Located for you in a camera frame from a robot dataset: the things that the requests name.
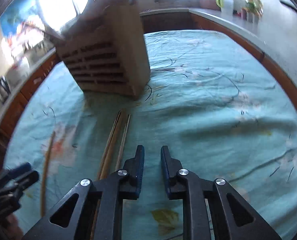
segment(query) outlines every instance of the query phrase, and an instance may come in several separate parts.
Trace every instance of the triangular cutout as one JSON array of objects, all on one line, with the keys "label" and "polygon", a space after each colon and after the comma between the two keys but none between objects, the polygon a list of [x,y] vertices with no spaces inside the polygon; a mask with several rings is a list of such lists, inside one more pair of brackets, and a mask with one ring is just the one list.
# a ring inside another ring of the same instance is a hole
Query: triangular cutout
[{"label": "triangular cutout", "polygon": [[254,221],[254,218],[250,215],[250,213],[247,212],[247,210],[236,200],[236,198],[231,193],[228,193],[226,197],[228,199],[234,221],[238,227],[244,226]]},{"label": "triangular cutout", "polygon": [[68,227],[78,200],[78,194],[74,193],[55,213],[51,216],[50,222],[60,227]]}]

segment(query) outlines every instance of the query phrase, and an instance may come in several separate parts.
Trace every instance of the black clamp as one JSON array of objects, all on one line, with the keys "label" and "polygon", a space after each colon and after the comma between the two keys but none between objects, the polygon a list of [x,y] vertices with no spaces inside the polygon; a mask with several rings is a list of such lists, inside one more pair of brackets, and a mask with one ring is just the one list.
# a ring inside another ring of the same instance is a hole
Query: black clamp
[{"label": "black clamp", "polygon": [[183,200],[183,239],[211,240],[207,199],[216,240],[281,240],[273,228],[224,179],[200,179],[161,148],[165,190],[170,200]]},{"label": "black clamp", "polygon": [[99,200],[94,239],[121,239],[123,199],[138,199],[143,167],[144,147],[138,145],[135,157],[106,179],[81,180],[22,239],[89,239]]},{"label": "black clamp", "polygon": [[23,191],[37,182],[38,179],[38,172],[32,171],[29,163],[0,172],[0,239],[8,239],[2,229],[9,224],[6,217],[21,207],[19,200]]}]

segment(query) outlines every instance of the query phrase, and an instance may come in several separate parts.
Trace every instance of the wooden knife block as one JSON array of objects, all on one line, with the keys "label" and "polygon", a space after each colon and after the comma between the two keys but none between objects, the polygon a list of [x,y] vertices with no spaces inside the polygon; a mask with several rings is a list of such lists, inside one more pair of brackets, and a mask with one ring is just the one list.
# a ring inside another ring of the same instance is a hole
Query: wooden knife block
[{"label": "wooden knife block", "polygon": [[83,91],[118,93],[137,99],[150,80],[150,65],[136,5],[111,5],[104,24],[56,46]]}]

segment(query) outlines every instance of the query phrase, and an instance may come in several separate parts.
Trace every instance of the silver screw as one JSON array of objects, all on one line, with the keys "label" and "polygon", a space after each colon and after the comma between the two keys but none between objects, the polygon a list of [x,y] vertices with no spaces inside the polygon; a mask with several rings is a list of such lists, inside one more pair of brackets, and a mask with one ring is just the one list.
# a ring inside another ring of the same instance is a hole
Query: silver screw
[{"label": "silver screw", "polygon": [[216,184],[218,184],[218,185],[224,185],[225,184],[225,180],[224,179],[221,179],[221,178],[218,178],[218,179],[216,179]]},{"label": "silver screw", "polygon": [[82,186],[90,185],[90,180],[89,179],[83,179],[83,180],[81,180],[80,184]]},{"label": "silver screw", "polygon": [[188,175],[189,171],[187,169],[180,169],[179,173],[183,176]]},{"label": "silver screw", "polygon": [[127,170],[119,170],[117,172],[117,174],[120,175],[120,176],[125,176],[125,175],[127,175]]}]

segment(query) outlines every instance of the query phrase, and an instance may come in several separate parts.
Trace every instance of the light blue tablecloth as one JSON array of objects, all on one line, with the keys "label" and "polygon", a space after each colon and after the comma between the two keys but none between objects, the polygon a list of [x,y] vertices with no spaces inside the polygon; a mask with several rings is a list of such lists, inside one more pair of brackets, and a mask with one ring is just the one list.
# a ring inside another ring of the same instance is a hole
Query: light blue tablecloth
[{"label": "light blue tablecloth", "polygon": [[[163,186],[162,145],[201,178],[229,181],[291,239],[297,232],[297,113],[279,84],[218,32],[150,33],[145,41],[151,80],[137,101],[83,93],[58,64],[27,105],[5,166],[30,162],[41,173],[55,129],[46,192],[51,208],[81,179],[96,177],[114,119],[125,108],[132,116],[123,159],[142,144],[145,164],[139,200],[124,201],[124,240],[162,240],[183,231],[182,202],[167,200]],[[40,186],[26,191],[16,212],[25,232],[40,218]]]}]

